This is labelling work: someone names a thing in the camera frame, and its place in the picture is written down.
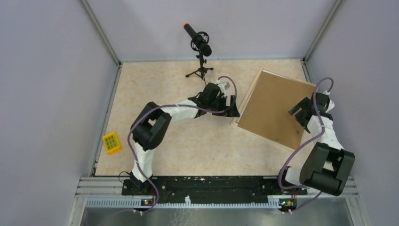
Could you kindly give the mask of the light wooden picture frame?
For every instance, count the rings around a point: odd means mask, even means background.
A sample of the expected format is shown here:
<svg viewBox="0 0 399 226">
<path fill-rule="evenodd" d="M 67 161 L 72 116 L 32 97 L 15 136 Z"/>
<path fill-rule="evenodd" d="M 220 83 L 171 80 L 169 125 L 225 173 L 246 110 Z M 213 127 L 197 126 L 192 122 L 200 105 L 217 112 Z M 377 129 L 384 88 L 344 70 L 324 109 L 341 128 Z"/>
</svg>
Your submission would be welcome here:
<svg viewBox="0 0 399 226">
<path fill-rule="evenodd" d="M 275 74 L 278 76 L 282 76 L 282 77 L 287 77 L 290 79 L 296 79 L 296 80 L 308 82 L 303 73 L 300 73 L 300 75 L 293 75 L 293 74 L 288 75 L 288 74 L 272 72 L 270 70 L 261 68 L 261 69 L 259 69 L 254 80 L 251 82 L 250 87 L 239 106 L 240 113 L 242 113 L 242 110 L 246 105 L 248 97 L 252 93 L 253 87 L 255 86 L 257 78 L 258 78 L 259 74 L 261 73 L 261 71 L 269 72 L 269 73 L 272 73 L 272 74 Z M 257 135 L 255 133 L 249 132 L 243 128 L 240 128 L 238 126 L 239 119 L 240 119 L 240 117 L 238 119 L 234 120 L 232 124 L 235 127 L 235 129 L 239 132 L 239 134 L 236 136 L 236 140 L 237 140 L 238 144 L 241 145 L 244 149 L 254 150 L 254 151 L 280 150 L 280 151 L 288 151 L 288 152 L 291 152 L 294 150 L 294 149 L 291 149 L 284 145 L 281 145 L 275 141 L 271 141 L 271 140 L 266 139 L 260 135 Z M 309 138 L 311 138 L 310 134 L 304 130 L 301 144 Z"/>
</svg>

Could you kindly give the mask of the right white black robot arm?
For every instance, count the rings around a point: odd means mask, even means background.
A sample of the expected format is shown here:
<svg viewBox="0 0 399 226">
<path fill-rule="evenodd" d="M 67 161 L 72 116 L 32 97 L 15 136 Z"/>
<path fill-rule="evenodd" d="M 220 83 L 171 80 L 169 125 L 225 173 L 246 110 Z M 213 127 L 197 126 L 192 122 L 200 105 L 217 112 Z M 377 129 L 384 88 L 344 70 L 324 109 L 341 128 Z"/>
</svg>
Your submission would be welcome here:
<svg viewBox="0 0 399 226">
<path fill-rule="evenodd" d="M 295 151 L 299 152 L 310 143 L 314 146 L 300 169 L 284 163 L 276 181 L 276 188 L 282 194 L 293 189 L 313 188 L 323 193 L 339 196 L 346 185 L 355 155 L 346 151 L 336 137 L 333 117 L 330 111 L 335 104 L 329 92 L 314 92 L 295 105 L 289 114 L 311 134 L 311 139 L 304 142 Z"/>
</svg>

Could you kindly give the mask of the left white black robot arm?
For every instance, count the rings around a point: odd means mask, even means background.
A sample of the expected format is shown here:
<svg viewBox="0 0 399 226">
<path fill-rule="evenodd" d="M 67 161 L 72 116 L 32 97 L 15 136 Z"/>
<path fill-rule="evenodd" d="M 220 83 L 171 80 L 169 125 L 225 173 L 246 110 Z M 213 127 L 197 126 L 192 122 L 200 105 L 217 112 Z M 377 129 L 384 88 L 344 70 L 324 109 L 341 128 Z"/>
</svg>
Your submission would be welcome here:
<svg viewBox="0 0 399 226">
<path fill-rule="evenodd" d="M 202 92 L 176 104 L 158 105 L 149 102 L 131 125 L 127 141 L 135 165 L 130 172 L 133 189 L 139 194 L 150 191 L 152 160 L 155 149 L 163 141 L 169 125 L 186 119 L 196 119 L 207 113 L 237 118 L 237 95 L 227 96 L 229 82 L 208 83 Z"/>
</svg>

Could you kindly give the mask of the brown cardboard backing board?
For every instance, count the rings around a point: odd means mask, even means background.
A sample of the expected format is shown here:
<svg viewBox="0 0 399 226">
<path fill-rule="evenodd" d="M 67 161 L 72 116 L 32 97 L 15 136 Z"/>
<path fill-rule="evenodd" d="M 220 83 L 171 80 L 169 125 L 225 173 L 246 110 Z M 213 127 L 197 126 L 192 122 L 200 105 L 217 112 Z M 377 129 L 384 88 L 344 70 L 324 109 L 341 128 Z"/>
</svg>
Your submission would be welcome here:
<svg viewBox="0 0 399 226">
<path fill-rule="evenodd" d="M 261 71 L 242 110 L 238 126 L 281 145 L 296 149 L 304 128 L 289 114 L 315 85 Z"/>
</svg>

